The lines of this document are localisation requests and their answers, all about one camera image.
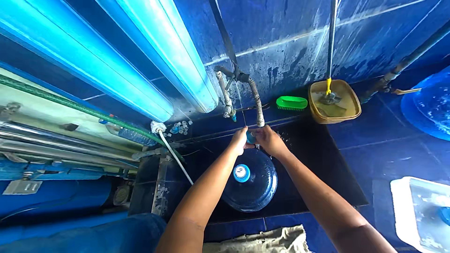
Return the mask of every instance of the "green hose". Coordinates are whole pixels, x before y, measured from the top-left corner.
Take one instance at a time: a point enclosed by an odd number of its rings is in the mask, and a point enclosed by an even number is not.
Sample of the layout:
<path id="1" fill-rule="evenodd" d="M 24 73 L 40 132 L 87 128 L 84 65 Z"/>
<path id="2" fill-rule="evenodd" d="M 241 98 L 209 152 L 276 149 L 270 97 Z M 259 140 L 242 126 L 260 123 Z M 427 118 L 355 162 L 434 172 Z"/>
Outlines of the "green hose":
<path id="1" fill-rule="evenodd" d="M 52 101 L 52 102 L 55 102 L 55 103 L 58 103 L 58 104 L 62 104 L 64 106 L 70 107 L 70 108 L 75 109 L 77 111 L 87 113 L 87 114 L 92 115 L 94 117 L 101 118 L 103 120 L 106 120 L 108 122 L 114 123 L 114 124 L 116 124 L 118 126 L 121 126 L 123 128 L 126 128 L 126 129 L 129 129 L 129 130 L 135 131 L 137 133 L 140 133 L 140 134 L 144 135 L 145 137 L 148 137 L 148 138 L 158 142 L 159 144 L 163 145 L 164 147 L 166 146 L 161 139 L 157 138 L 155 135 L 149 133 L 148 131 L 141 130 L 141 129 L 139 129 L 139 128 L 133 126 L 133 125 L 130 125 L 130 124 L 126 123 L 126 122 L 120 121 L 120 120 L 118 120 L 116 118 L 113 118 L 113 117 L 110 117 L 110 116 L 108 116 L 106 114 L 99 113 L 99 112 L 97 112 L 95 110 L 92 110 L 89 107 L 86 107 L 86 106 L 81 105 L 79 103 L 73 102 L 73 101 L 68 100 L 66 98 L 63 98 L 63 97 L 60 97 L 60 96 L 56 96 L 56 95 L 51 94 L 51 93 L 49 93 L 47 91 L 38 89 L 36 87 L 33 87 L 31 85 L 19 82 L 17 80 L 9 78 L 9 77 L 5 77 L 3 75 L 0 75 L 0 83 L 3 84 L 3 85 L 6 85 L 8 87 L 11 87 L 11 88 L 14 88 L 14 89 L 17 89 L 17 90 L 20 90 L 20 91 L 23 91 L 23 92 L 35 95 L 35 96 L 38 96 L 40 98 L 43 98 L 43 99 L 46 99 L 46 100 L 49 100 L 49 101 Z M 183 157 L 176 150 L 174 150 L 174 152 L 175 152 L 175 154 L 177 155 L 177 157 L 180 160 L 184 161 Z"/>

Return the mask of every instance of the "brown plastic container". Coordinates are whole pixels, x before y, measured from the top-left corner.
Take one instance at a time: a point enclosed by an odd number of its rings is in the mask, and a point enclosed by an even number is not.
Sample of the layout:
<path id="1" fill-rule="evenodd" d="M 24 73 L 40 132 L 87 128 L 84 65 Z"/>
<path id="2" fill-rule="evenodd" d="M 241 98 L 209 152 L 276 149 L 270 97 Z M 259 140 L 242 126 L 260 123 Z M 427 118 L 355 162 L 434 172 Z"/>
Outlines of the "brown plastic container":
<path id="1" fill-rule="evenodd" d="M 308 100 L 310 103 L 310 109 L 312 117 L 319 124 L 335 124 L 345 120 L 354 119 L 361 114 L 361 105 L 355 92 L 350 85 L 344 80 L 332 80 L 331 91 L 338 97 L 341 97 L 341 101 L 337 103 L 341 108 L 345 108 L 345 112 L 342 117 L 328 117 L 324 115 L 321 109 L 317 108 L 317 100 L 325 94 L 327 90 L 327 81 L 319 81 L 313 83 L 308 92 Z"/>

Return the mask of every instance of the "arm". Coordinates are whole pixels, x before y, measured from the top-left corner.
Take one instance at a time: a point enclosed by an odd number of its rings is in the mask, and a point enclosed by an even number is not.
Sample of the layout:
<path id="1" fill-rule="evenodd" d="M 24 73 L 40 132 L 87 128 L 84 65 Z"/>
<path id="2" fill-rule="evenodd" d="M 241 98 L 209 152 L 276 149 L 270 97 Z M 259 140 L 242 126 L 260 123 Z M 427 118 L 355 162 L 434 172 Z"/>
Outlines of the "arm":
<path id="1" fill-rule="evenodd" d="M 268 125 L 257 142 L 288 171 L 303 201 L 339 252 L 396 252 L 343 197 L 301 163 Z"/>
<path id="2" fill-rule="evenodd" d="M 238 130 L 225 151 L 194 183 L 173 213 L 156 252 L 201 252 L 203 233 L 236 162 L 244 152 L 247 127 Z"/>

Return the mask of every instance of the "green scrub brush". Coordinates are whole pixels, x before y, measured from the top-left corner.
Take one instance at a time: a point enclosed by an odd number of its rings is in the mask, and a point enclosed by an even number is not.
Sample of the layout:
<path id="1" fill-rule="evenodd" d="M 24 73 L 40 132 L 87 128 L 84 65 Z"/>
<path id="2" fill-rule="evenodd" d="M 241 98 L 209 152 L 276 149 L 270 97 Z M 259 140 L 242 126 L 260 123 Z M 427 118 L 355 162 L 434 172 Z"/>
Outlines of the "green scrub brush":
<path id="1" fill-rule="evenodd" d="M 308 100 L 301 97 L 281 96 L 277 99 L 278 109 L 302 111 L 308 106 Z"/>

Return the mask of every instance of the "forearm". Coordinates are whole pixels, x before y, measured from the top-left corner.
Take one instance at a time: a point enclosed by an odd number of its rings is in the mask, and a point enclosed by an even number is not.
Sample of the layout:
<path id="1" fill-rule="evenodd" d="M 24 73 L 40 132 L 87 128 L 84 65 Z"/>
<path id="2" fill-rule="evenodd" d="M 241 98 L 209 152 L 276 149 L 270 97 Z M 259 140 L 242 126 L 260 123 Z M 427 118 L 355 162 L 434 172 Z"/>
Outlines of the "forearm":
<path id="1" fill-rule="evenodd" d="M 186 218 L 205 227 L 233 169 L 237 154 L 227 148 L 189 189 L 172 219 Z"/>
<path id="2" fill-rule="evenodd" d="M 368 222 L 343 197 L 319 179 L 292 153 L 279 158 L 303 201 L 330 238 Z"/>
<path id="3" fill-rule="evenodd" d="M 173 213 L 156 252 L 201 252 L 203 233 L 237 155 L 227 148 L 195 181 Z"/>

